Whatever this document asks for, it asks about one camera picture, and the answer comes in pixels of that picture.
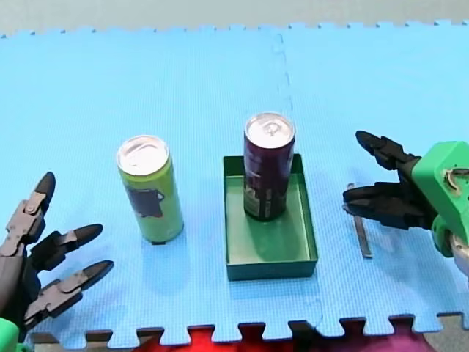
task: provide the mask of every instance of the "rectangular tray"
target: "rectangular tray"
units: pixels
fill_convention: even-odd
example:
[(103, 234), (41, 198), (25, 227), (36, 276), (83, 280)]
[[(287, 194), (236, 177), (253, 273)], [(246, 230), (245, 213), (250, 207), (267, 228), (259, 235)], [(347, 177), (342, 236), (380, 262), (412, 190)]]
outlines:
[(229, 280), (311, 276), (317, 261), (301, 156), (295, 154), (287, 210), (260, 222), (243, 207), (243, 157), (224, 157), (226, 267)]

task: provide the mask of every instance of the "black robotic finger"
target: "black robotic finger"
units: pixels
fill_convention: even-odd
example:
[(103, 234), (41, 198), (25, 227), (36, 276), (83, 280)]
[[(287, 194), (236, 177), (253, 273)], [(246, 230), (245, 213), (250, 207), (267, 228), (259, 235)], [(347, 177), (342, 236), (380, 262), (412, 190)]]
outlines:
[(103, 225), (80, 227), (62, 235), (58, 231), (40, 241), (32, 250), (29, 260), (39, 272), (50, 271), (65, 260), (65, 255), (94, 240), (103, 231)]
[(83, 298), (83, 291), (100, 281), (114, 266), (104, 260), (60, 281), (54, 280), (45, 286), (36, 301), (32, 302), (24, 315), (26, 330), (33, 329), (47, 317), (55, 318)]

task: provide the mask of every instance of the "black fingertip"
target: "black fingertip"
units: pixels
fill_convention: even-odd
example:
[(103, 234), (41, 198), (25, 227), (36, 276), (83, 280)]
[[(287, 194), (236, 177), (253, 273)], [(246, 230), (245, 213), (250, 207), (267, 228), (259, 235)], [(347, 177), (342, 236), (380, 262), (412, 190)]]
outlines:
[(84, 283), (83, 289), (85, 290), (100, 281), (113, 267), (114, 262), (112, 260), (103, 260), (85, 268), (83, 272), (88, 280)]
[(34, 190), (37, 193), (45, 194), (48, 203), (51, 201), (53, 192), (56, 189), (56, 177), (52, 172), (46, 173)]
[(83, 246), (84, 244), (93, 241), (102, 231), (102, 224), (92, 224), (76, 229), (75, 235), (78, 240), (78, 245)]

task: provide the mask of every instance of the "can label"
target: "can label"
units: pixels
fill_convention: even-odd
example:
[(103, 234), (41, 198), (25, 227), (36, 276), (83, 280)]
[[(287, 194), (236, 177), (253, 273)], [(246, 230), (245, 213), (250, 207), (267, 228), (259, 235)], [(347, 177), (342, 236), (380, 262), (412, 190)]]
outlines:
[(165, 197), (159, 190), (148, 188), (138, 189), (130, 186), (125, 186), (125, 190), (127, 191), (130, 203), (137, 216), (141, 218), (146, 218), (147, 216), (153, 216), (155, 218), (163, 217), (160, 204), (164, 201)]
[(244, 181), (244, 208), (249, 213), (259, 216), (260, 206), (261, 206), (259, 195), (257, 194), (257, 189), (259, 189), (259, 187), (256, 187), (255, 184), (257, 183), (258, 185), (260, 185), (260, 182), (259, 182), (260, 176), (251, 172), (250, 179), (251, 179), (251, 182), (250, 182), (251, 185), (249, 185), (249, 183), (246, 182), (246, 177)]

